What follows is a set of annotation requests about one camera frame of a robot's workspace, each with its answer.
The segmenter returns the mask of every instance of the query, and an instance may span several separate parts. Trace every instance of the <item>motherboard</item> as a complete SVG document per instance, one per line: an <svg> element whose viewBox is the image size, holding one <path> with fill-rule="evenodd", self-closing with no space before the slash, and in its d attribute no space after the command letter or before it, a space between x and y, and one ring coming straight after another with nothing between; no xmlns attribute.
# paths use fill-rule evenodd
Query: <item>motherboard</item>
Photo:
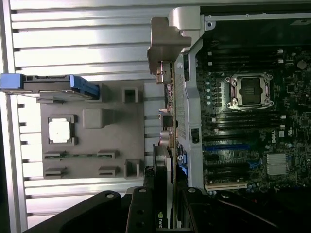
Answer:
<svg viewBox="0 0 311 233"><path fill-rule="evenodd" d="M197 54L205 188L276 192L311 186L311 50Z"/></svg>

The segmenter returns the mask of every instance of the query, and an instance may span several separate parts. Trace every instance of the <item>screw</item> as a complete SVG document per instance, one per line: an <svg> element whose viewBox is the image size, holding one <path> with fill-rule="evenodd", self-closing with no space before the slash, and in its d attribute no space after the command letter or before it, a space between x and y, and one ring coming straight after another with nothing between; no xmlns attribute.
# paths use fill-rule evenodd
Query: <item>screw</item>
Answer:
<svg viewBox="0 0 311 233"><path fill-rule="evenodd" d="M228 194L228 193L222 193L221 196L222 196L223 198L229 198L229 194Z"/></svg>

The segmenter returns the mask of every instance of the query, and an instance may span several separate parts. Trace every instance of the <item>white pci slot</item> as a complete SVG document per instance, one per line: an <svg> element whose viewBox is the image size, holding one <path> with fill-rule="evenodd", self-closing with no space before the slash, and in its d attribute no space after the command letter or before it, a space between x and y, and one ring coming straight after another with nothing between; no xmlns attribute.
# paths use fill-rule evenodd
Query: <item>white pci slot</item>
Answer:
<svg viewBox="0 0 311 233"><path fill-rule="evenodd" d="M242 189L242 188L247 188L246 182L213 183L205 185L206 191L219 191L219 190Z"/></svg>

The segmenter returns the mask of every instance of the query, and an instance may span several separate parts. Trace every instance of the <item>cpu socket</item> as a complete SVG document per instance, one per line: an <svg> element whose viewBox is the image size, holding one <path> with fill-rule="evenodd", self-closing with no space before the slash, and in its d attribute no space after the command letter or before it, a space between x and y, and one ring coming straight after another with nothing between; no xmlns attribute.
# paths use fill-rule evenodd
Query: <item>cpu socket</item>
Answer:
<svg viewBox="0 0 311 233"><path fill-rule="evenodd" d="M234 110L263 109L273 105L270 100L270 80L267 73L234 74L226 77L231 96L227 108Z"/></svg>

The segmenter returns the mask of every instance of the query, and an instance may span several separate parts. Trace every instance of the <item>heatsink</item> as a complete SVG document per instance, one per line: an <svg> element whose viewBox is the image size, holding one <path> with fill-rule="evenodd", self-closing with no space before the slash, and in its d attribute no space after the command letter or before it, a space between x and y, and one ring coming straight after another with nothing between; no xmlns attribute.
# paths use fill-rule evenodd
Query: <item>heatsink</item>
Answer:
<svg viewBox="0 0 311 233"><path fill-rule="evenodd" d="M286 154L267 154L267 174L270 176L286 175L288 158Z"/></svg>

